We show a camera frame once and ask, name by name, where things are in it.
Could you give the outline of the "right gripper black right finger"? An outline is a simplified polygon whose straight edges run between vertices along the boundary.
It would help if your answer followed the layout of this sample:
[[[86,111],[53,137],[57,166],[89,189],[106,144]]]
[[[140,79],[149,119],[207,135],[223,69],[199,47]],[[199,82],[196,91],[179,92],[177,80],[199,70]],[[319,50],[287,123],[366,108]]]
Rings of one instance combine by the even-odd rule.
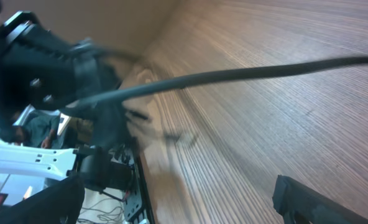
[[[368,224],[368,219],[288,176],[277,177],[272,200],[285,224]]]

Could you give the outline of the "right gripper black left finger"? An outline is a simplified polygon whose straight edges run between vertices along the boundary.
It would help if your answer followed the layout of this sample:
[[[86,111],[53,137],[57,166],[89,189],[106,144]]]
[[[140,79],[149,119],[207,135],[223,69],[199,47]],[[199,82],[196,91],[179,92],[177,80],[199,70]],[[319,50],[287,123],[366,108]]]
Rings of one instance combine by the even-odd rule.
[[[85,198],[78,175],[61,180],[0,212],[0,224],[76,224]]]

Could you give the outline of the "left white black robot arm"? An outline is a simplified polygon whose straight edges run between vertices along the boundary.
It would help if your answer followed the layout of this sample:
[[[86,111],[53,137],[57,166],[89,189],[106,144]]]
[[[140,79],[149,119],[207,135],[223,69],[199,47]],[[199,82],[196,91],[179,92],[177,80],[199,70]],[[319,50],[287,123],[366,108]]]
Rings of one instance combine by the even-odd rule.
[[[68,45],[46,31],[30,11],[19,11],[0,27],[3,68],[13,69],[37,110],[96,118],[93,145],[79,149],[41,149],[0,145],[0,173],[37,175],[62,180],[68,174],[83,176],[87,188],[131,191],[137,182],[129,164],[113,162],[108,149],[129,145],[124,124],[124,96],[109,89],[109,68],[102,57],[134,60],[117,50],[97,48],[82,41]]]

